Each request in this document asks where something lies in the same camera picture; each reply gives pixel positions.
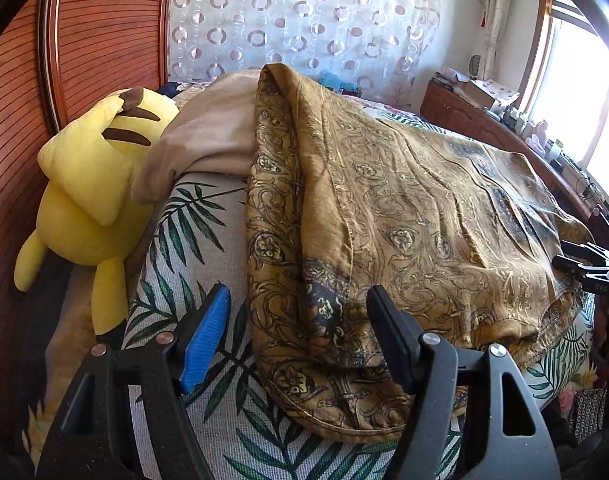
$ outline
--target blue gripper pad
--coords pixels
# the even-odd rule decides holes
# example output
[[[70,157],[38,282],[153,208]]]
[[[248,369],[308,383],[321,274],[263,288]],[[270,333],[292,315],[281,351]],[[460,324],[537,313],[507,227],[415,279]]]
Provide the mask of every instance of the blue gripper pad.
[[[199,321],[184,351],[184,368],[180,376],[183,393],[190,394],[193,388],[204,381],[209,363],[216,353],[218,342],[226,327],[231,311],[231,293],[218,283],[211,289],[200,309],[192,313]]]

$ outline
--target person's hand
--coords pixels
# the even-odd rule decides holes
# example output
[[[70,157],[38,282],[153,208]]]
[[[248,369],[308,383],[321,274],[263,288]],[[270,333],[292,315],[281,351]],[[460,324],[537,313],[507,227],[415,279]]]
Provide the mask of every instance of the person's hand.
[[[598,348],[606,340],[606,323],[609,319],[609,298],[604,296],[595,297],[595,314],[593,315],[593,325],[595,328],[595,338],[593,344]]]

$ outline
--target window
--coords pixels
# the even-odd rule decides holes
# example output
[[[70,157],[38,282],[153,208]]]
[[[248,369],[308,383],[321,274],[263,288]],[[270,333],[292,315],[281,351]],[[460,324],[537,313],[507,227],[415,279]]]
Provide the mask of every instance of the window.
[[[570,0],[540,0],[520,109],[609,196],[609,50]]]

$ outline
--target stuffed animal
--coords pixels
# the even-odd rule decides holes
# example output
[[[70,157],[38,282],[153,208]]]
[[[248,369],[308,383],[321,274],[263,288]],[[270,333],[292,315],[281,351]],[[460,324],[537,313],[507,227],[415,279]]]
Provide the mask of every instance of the stuffed animal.
[[[126,319],[124,259],[136,247],[152,206],[131,199],[131,182],[148,146],[177,115],[174,102],[141,87],[107,96],[67,124],[38,153],[49,178],[36,230],[18,254],[14,282],[33,284],[47,249],[96,267],[91,317],[96,335]]]

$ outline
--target mattress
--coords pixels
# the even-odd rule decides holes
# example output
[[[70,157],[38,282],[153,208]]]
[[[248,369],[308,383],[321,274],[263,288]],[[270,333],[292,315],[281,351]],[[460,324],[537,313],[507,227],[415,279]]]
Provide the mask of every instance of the mattress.
[[[356,101],[382,120],[458,135],[386,105]],[[396,442],[343,444],[304,430],[274,405],[254,365],[246,300],[244,204],[246,182],[234,176],[187,173],[177,181],[158,223],[140,277],[124,346],[143,345],[172,330],[187,309],[201,304],[216,283],[232,293],[232,311],[206,380],[185,396],[198,442],[217,479],[297,480],[381,478]],[[524,371],[534,401],[543,408],[588,358],[593,339],[593,297],[567,334]],[[132,415],[145,475],[159,478],[144,407],[132,387]],[[463,417],[453,418],[440,466],[452,472],[462,438]]]

